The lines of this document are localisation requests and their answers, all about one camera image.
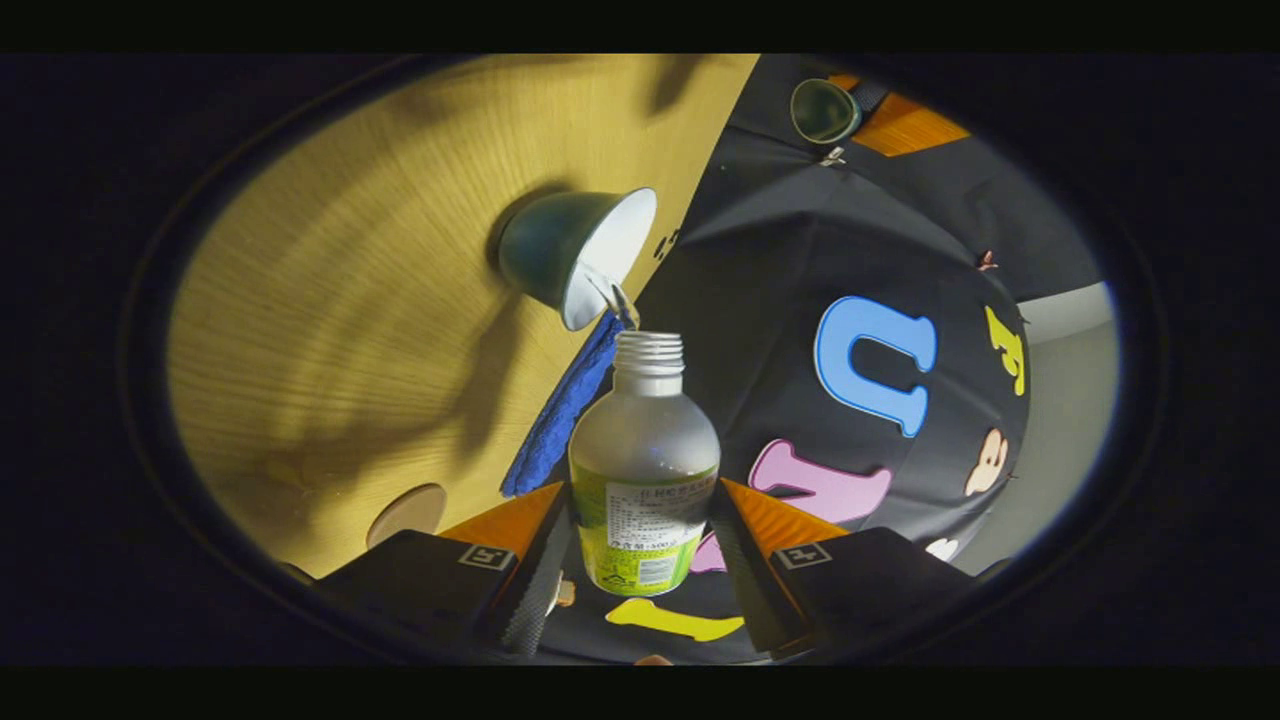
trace green bottle label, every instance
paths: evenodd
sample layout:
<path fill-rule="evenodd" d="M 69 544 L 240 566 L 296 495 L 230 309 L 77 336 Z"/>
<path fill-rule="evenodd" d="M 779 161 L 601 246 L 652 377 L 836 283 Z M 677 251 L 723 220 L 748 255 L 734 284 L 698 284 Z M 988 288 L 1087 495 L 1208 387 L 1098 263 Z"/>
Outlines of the green bottle label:
<path fill-rule="evenodd" d="M 582 561 L 591 582 L 628 597 L 662 594 L 685 582 L 707 525 L 716 470 L 636 483 L 571 462 Z"/>

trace blue cloth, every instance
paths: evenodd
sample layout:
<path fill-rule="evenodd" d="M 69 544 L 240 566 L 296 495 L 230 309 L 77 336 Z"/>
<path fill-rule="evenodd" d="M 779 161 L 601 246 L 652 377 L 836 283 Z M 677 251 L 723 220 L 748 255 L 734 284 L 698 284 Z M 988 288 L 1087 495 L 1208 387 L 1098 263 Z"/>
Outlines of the blue cloth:
<path fill-rule="evenodd" d="M 507 478 L 502 480 L 504 497 L 530 493 L 547 483 L 552 468 L 568 450 L 568 438 L 573 434 L 577 416 L 600 389 L 604 373 L 613 363 L 617 336 L 622 329 L 622 320 L 605 311 L 534 420 L 525 445 L 520 447 L 516 460 L 507 470 Z"/>

